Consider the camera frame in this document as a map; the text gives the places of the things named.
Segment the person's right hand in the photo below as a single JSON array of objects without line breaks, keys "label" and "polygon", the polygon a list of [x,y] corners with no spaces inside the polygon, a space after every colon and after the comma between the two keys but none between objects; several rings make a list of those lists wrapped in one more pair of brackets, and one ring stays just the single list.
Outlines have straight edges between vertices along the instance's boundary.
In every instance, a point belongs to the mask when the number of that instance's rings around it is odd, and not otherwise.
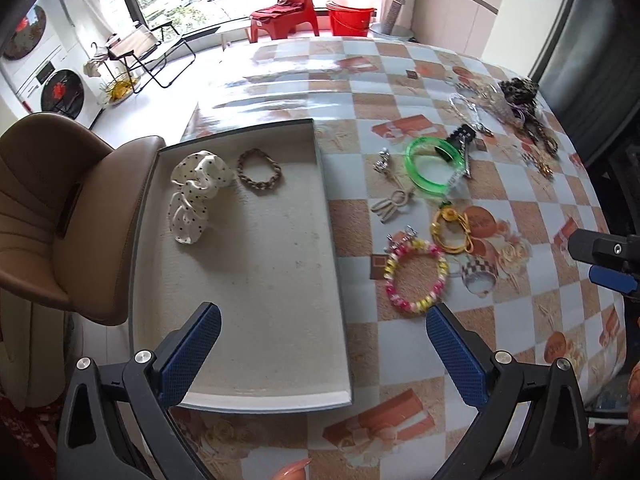
[{"label": "person's right hand", "polygon": [[304,458],[298,460],[295,463],[289,464],[277,471],[271,480],[306,480],[307,479],[307,467],[311,464],[310,458]]}]

